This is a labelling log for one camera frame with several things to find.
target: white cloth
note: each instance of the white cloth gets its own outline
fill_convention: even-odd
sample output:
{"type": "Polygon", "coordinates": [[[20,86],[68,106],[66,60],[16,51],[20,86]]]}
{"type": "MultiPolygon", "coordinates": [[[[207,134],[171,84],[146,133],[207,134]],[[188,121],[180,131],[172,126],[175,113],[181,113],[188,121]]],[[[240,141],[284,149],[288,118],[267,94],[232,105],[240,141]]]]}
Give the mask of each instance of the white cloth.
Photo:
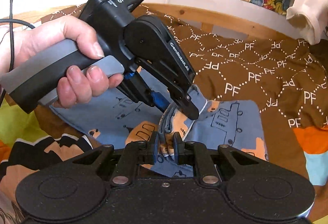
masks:
{"type": "Polygon", "coordinates": [[[328,0],[295,0],[286,18],[311,45],[318,44],[328,25],[328,0]]]}

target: wooden headboard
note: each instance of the wooden headboard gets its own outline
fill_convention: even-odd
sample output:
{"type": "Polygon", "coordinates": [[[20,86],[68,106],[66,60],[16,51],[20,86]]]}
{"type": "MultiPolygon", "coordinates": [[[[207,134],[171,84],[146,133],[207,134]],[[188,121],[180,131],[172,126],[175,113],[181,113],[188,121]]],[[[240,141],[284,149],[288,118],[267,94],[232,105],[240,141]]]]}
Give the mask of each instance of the wooden headboard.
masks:
{"type": "MultiPolygon", "coordinates": [[[[200,22],[201,29],[207,33],[210,33],[213,29],[213,26],[215,25],[233,30],[235,32],[246,34],[250,38],[270,38],[274,40],[282,40],[288,38],[288,36],[261,24],[220,12],[171,4],[144,3],[144,5],[176,18],[200,22]]],[[[71,6],[55,7],[43,11],[25,12],[15,15],[14,18],[33,23],[37,22],[41,17],[68,7],[71,6]]]]}

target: screw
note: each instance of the screw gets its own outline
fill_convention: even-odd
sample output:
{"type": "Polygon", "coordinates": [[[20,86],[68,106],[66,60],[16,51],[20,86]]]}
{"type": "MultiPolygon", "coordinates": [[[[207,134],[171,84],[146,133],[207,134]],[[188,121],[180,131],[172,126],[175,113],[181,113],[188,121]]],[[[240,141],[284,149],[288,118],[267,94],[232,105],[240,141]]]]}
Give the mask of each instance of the screw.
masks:
{"type": "Polygon", "coordinates": [[[116,184],[126,184],[129,181],[129,179],[125,176],[116,176],[113,178],[113,183],[116,184]]]}
{"type": "Polygon", "coordinates": [[[205,176],[203,178],[203,182],[207,184],[216,184],[218,181],[219,181],[218,177],[211,176],[211,175],[205,176]]]}

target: bed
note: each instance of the bed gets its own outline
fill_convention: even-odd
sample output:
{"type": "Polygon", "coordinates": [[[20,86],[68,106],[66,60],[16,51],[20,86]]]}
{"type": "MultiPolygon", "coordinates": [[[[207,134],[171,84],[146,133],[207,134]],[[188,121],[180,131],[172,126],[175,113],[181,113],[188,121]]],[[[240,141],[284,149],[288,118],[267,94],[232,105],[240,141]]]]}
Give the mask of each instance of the bed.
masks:
{"type": "MultiPolygon", "coordinates": [[[[14,17],[43,23],[66,14],[77,16],[82,6],[56,7],[14,17]]],[[[248,20],[197,8],[145,3],[134,14],[155,14],[168,26],[195,68],[195,83],[206,98],[256,103],[258,111],[247,121],[255,121],[258,115],[262,123],[266,146],[263,154],[270,162],[293,170],[314,184],[317,196],[309,215],[312,221],[328,215],[324,181],[328,174],[324,162],[328,129],[322,128],[328,125],[327,78],[325,68],[310,53],[308,44],[248,20]],[[189,25],[189,21],[199,22],[201,29],[189,25]],[[220,37],[212,33],[215,26],[247,37],[220,37]]],[[[48,109],[38,107],[35,114],[40,127],[55,138],[63,133],[84,133],[48,109]]],[[[252,151],[260,155],[263,146],[256,145],[252,151]]]]}

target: brown blanket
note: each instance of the brown blanket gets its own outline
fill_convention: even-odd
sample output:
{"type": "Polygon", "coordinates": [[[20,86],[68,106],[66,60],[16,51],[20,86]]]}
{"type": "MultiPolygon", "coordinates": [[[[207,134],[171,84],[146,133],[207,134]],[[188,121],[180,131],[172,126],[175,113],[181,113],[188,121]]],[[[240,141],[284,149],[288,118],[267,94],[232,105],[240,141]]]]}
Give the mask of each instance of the brown blanket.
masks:
{"type": "MultiPolygon", "coordinates": [[[[77,17],[82,7],[70,7],[41,20],[47,22],[68,14],[77,17]]],[[[310,54],[305,41],[232,40],[206,34],[145,6],[134,11],[135,16],[143,14],[155,14],[168,26],[196,70],[195,83],[205,97],[256,102],[269,161],[309,178],[304,152],[315,155],[328,150],[328,129],[322,128],[328,124],[328,89],[325,70],[310,54]]],[[[49,135],[78,135],[68,131],[71,128],[50,110],[39,107],[35,112],[49,135]]],[[[315,188],[312,221],[328,214],[328,189],[315,188]]]]}

